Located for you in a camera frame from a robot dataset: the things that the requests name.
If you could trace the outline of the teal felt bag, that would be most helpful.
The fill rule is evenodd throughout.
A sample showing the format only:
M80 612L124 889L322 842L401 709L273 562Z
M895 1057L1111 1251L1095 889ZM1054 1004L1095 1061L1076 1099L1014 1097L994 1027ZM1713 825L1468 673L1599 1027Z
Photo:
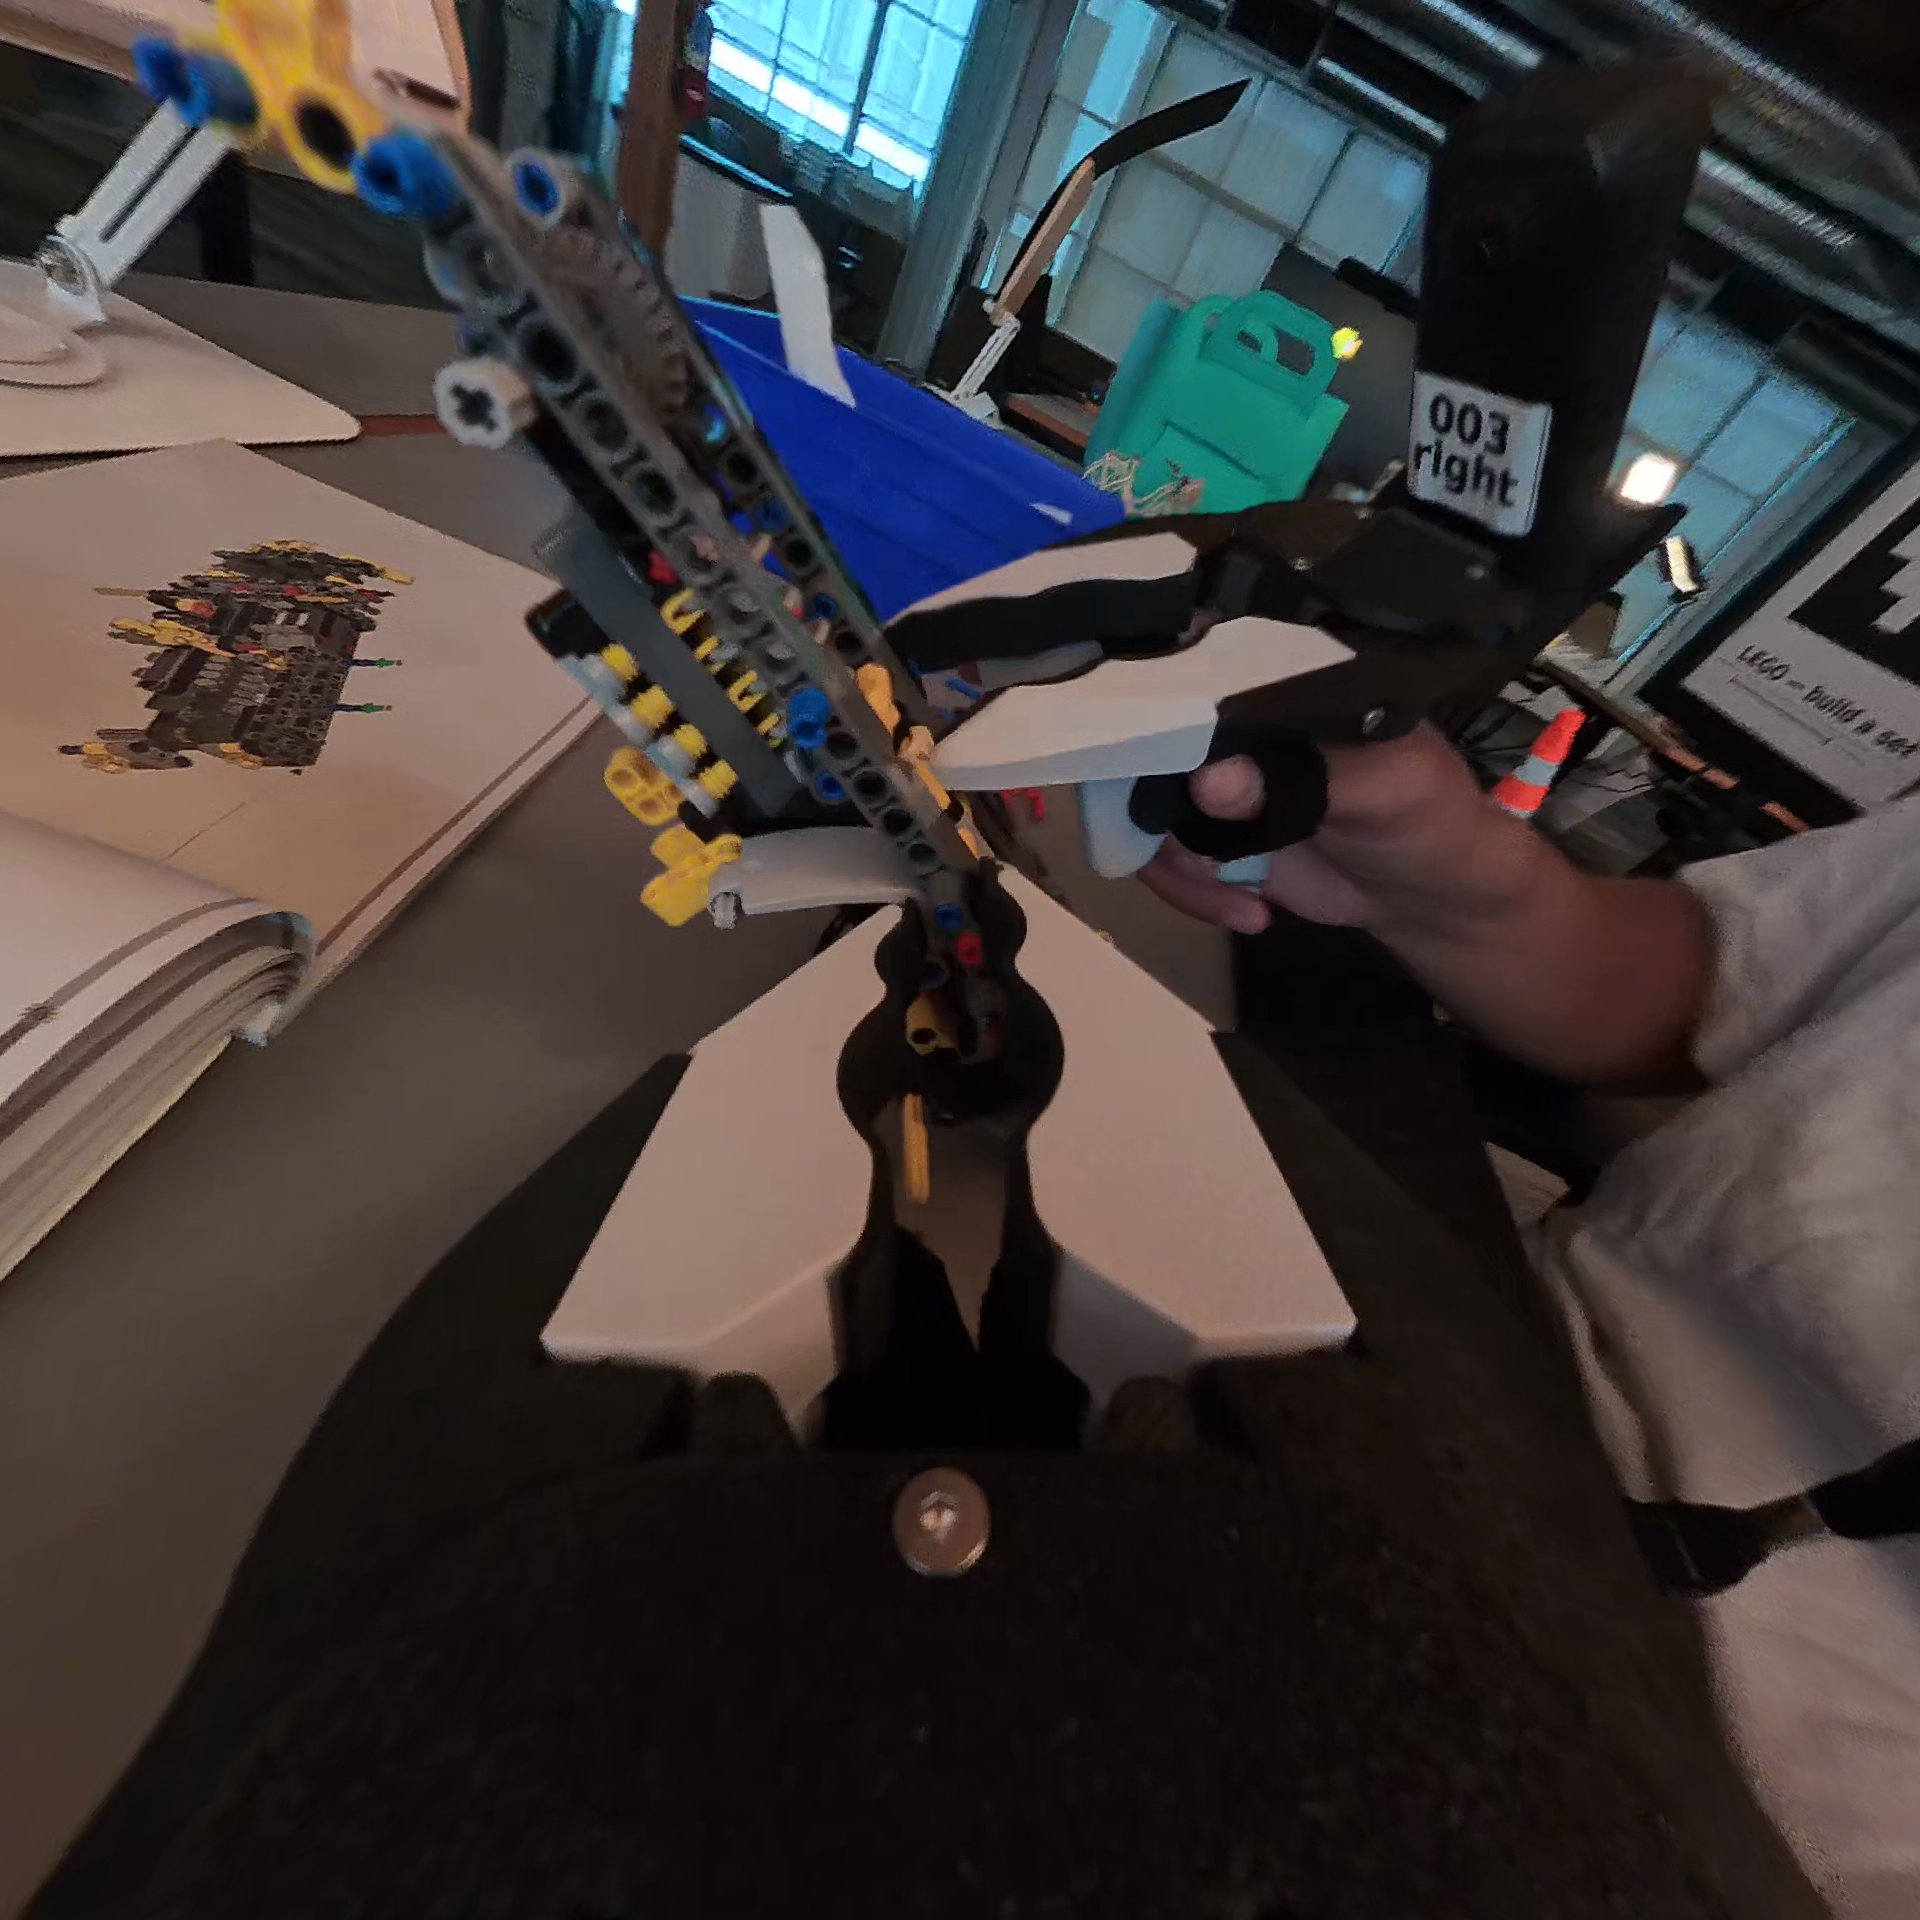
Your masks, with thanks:
M1296 500L1350 416L1334 379L1358 340L1274 293L1154 301L1095 416L1084 478L1131 520Z

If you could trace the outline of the open instruction booklet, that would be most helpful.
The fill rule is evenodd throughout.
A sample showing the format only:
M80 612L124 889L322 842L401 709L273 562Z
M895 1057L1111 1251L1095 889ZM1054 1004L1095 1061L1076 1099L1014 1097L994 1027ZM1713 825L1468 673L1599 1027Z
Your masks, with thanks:
M598 724L542 574L214 442L3 488L3 1272Z

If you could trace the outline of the curved black desk lamp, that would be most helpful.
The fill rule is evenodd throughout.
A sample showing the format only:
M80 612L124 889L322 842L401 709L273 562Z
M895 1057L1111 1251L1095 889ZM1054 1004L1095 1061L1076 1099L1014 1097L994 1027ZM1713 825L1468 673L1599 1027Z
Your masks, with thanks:
M1022 241L1009 273L1002 277L1000 288L986 299L984 314L991 328L1009 330L1019 322L1024 305L1040 286L1040 278L1049 274L1051 260L1060 252L1067 232L1076 224L1104 177L1119 171L1129 161L1222 125L1234 112L1248 86L1248 80L1238 80L1226 86L1193 93L1186 100L1137 120L1128 128L1121 128L1095 145L1094 152L1087 154L1063 180L1059 180L1040 208L1040 218Z

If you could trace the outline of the black yellow lego car chassis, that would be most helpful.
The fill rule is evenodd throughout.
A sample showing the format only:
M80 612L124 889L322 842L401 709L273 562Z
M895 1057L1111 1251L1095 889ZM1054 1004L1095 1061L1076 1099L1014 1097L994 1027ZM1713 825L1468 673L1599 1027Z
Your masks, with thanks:
M208 5L135 33L158 106L268 137L337 195L419 228L463 330L438 377L452 438L526 449L568 512L536 634L623 733L616 798L654 836L668 925L745 914L751 857L856 829L923 924L881 1028L897 1176L931 1201L935 1120L1006 1096L1014 989L980 921L991 842L935 779L931 709L806 493L609 192L555 152L502 152L378 73L351 5Z

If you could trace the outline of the person's right hand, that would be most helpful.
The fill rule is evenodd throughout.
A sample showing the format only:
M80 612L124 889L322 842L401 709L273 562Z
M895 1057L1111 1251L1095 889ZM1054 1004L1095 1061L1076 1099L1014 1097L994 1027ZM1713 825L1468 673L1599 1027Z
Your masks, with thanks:
M1328 805L1316 829L1267 859L1259 884L1168 840L1140 868L1147 892L1186 916L1259 933L1296 920L1455 938L1492 929L1546 884L1547 844L1480 790L1431 726L1358 748L1327 748Z

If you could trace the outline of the white rounded board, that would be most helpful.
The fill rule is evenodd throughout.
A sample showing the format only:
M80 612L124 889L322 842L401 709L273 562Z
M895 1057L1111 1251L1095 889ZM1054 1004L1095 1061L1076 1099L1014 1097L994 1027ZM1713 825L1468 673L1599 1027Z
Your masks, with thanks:
M87 322L44 273L6 260L3 456L59 460L207 442L354 442L340 408L121 296Z

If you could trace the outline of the blue plastic bin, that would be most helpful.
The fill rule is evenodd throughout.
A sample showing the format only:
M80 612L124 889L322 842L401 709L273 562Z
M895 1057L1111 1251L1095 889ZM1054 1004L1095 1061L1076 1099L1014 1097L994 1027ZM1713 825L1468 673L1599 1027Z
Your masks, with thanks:
M849 348L851 402L788 373L775 316L684 307L881 619L1122 517L1076 469Z

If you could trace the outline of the framed black white marker sign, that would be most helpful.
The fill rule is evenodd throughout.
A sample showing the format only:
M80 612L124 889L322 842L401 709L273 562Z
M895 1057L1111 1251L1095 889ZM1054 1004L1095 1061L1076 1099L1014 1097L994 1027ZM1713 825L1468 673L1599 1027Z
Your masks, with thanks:
M1849 810L1919 779L1919 465L1895 474L1678 682Z

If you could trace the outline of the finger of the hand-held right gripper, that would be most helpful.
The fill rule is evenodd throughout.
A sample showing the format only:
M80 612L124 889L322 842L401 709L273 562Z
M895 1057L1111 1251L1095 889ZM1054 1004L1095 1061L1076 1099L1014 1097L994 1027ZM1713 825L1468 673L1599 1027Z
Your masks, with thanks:
M1110 661L1176 657L1206 628L1198 550L1170 531L1048 547L895 616L904 665L970 682L1063 682Z
M1315 627L1231 617L1179 653L1002 690L934 749L929 768L952 790L1185 776L1210 752L1231 697L1354 661L1354 646Z

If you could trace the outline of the person's right forearm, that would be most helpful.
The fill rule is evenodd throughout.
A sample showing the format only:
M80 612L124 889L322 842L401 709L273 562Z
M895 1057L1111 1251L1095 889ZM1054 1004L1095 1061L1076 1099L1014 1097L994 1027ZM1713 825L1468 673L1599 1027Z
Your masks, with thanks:
M1704 1090L1718 933L1678 880L1602 877L1538 849L1520 889L1411 941L1403 963L1480 1040L1608 1096Z

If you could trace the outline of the orange traffic cone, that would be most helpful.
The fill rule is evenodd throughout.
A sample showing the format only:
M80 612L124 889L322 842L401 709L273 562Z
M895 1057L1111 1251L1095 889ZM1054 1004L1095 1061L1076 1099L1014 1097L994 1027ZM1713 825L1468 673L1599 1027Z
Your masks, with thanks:
M1535 820L1547 802L1552 787L1563 776L1569 757L1587 724L1590 716L1577 705L1559 712L1532 740L1524 758L1495 781L1491 802L1512 819Z

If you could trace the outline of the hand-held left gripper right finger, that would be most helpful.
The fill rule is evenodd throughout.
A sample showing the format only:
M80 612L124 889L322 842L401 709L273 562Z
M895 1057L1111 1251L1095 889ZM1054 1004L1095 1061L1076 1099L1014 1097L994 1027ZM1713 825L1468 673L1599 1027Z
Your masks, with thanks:
M1066 1363L1338 1350L1354 1308L1216 1048L1215 1027L1030 880L1019 977L1063 1036L1027 1164L1063 1252Z

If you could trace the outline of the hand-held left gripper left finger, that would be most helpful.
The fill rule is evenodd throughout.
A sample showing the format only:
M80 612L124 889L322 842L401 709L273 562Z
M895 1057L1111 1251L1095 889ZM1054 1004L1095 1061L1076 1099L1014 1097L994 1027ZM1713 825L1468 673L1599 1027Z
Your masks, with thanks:
M836 1068L881 1005L875 950L898 920L866 920L690 1051L542 1330L551 1361L836 1373L831 1283L874 1179Z

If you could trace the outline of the dark wall screen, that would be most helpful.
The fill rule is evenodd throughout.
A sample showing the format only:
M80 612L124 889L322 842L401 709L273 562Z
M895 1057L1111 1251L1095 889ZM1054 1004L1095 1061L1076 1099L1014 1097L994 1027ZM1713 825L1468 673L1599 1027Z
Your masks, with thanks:
M1409 444L1417 297L1399 282L1351 260L1328 269L1296 248L1275 257L1262 288L1313 310L1334 330L1358 331L1361 348L1351 358L1336 363L1328 388L1346 402L1350 413L1308 493L1369 492L1383 470L1403 457Z

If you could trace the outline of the white paper strip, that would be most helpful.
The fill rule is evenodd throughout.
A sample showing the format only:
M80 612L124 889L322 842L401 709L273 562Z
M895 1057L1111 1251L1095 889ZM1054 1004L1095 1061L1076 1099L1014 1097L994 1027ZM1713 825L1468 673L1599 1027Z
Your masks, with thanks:
M832 336L831 286L816 241L792 204L761 204L760 233L787 373L816 394L857 408Z

